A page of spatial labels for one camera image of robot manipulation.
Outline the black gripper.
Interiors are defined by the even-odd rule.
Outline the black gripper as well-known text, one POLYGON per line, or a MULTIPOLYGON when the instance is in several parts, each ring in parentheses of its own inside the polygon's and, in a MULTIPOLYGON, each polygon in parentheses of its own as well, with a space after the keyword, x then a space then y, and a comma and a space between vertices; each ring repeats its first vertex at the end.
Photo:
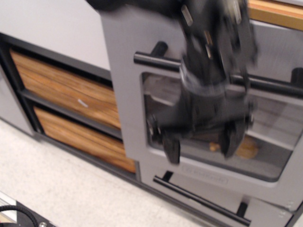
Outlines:
POLYGON ((180 162, 184 139, 217 142, 225 158, 234 155, 248 129, 255 104, 227 82, 201 85, 197 79, 149 75, 145 112, 149 140, 163 146, 168 161, 180 162))

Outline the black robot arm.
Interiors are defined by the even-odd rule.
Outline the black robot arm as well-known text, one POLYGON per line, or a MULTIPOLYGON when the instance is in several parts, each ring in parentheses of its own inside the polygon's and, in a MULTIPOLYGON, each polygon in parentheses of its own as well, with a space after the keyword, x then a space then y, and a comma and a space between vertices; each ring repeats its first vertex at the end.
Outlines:
POLYGON ((91 0, 96 10, 112 12, 124 5, 158 12, 179 21, 186 53, 180 65, 180 94, 171 106, 147 119, 152 141, 163 146, 169 162, 178 164, 180 141, 195 135, 218 136, 221 153, 230 158, 252 123, 254 103, 246 92, 227 91, 238 70, 250 87, 247 64, 257 47, 245 0, 91 0))

